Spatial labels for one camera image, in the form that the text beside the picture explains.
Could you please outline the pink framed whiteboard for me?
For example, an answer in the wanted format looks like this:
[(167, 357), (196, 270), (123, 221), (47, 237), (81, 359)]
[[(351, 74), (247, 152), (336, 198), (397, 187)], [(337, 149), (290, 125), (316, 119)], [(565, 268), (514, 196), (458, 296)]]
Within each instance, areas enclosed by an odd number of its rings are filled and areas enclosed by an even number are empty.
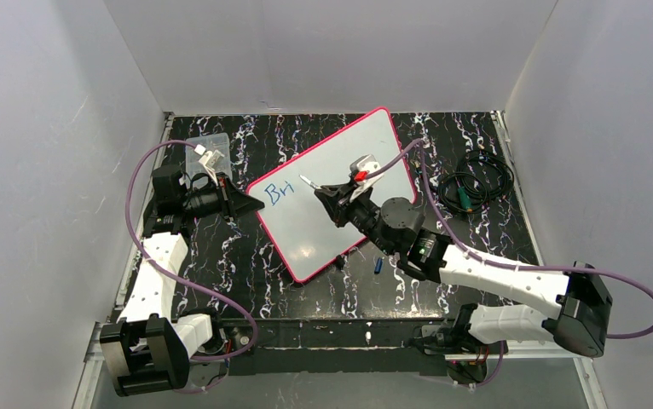
[(252, 182), (257, 213), (298, 283), (367, 240), (406, 255), (425, 221), (389, 111), (379, 107)]

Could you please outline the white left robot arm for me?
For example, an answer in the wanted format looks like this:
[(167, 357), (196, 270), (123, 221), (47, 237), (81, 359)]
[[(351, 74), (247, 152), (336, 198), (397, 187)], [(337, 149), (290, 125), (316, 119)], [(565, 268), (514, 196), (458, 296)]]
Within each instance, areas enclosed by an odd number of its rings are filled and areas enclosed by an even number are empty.
[(198, 177), (207, 183), (193, 188), (177, 165), (160, 166), (151, 175), (153, 196), (144, 212), (136, 281), (119, 317), (102, 327), (99, 338), (119, 396), (182, 389), (193, 363), (210, 356), (223, 360), (234, 348), (214, 308), (173, 316), (176, 277), (200, 218), (233, 221), (264, 204), (222, 172)]

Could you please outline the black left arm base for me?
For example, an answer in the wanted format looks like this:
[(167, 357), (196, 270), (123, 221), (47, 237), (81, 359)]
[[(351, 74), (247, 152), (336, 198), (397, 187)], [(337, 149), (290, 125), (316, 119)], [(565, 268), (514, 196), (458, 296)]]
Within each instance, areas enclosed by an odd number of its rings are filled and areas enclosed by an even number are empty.
[(235, 326), (227, 325), (214, 307), (194, 308), (179, 314), (175, 328), (192, 363), (209, 363), (210, 357), (216, 360), (251, 341), (251, 333), (241, 333)]

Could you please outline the blue marker cap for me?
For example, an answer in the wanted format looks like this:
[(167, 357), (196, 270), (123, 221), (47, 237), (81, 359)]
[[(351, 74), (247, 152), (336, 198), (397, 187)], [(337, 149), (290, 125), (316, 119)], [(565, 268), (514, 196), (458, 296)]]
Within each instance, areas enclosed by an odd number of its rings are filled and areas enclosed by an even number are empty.
[(383, 257), (378, 258), (377, 261), (375, 262), (373, 273), (380, 274), (383, 268), (383, 264), (384, 264), (384, 258)]

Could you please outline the white whiteboard marker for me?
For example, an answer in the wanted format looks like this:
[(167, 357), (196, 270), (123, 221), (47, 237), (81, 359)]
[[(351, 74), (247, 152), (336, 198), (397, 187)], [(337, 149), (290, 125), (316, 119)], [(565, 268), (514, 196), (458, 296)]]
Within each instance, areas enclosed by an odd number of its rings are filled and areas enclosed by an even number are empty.
[(310, 188), (312, 188), (313, 190), (321, 189), (321, 187), (320, 187), (319, 185), (317, 185), (316, 183), (314, 183), (313, 181), (311, 181), (308, 177), (306, 177), (306, 176), (304, 176), (304, 175), (300, 175), (299, 178), (300, 178), (300, 179), (301, 179), (305, 184), (307, 184)]

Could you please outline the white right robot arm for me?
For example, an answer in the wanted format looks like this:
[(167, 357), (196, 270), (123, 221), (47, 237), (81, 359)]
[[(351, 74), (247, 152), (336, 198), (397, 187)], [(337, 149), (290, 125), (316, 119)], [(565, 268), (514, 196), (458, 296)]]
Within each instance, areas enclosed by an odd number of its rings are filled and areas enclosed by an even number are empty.
[(408, 199), (371, 200), (371, 191), (355, 196), (355, 185), (315, 190), (331, 221), (353, 225), (417, 280), (461, 285), (511, 300), (503, 307), (468, 304), (444, 335), (441, 348), (482, 346), (503, 341), (554, 342), (573, 354), (604, 354), (612, 298), (596, 274), (553, 274), (472, 248), (460, 249), (447, 235), (424, 228), (425, 216)]

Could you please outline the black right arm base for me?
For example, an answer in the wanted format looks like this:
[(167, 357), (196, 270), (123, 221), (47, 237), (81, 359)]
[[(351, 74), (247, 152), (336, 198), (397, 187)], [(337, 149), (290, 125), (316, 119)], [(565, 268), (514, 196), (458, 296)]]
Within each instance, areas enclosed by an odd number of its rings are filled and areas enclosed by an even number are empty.
[(452, 381), (471, 388), (490, 382), (509, 351), (506, 341), (486, 344), (448, 322), (414, 327), (406, 345), (424, 355), (441, 356)]

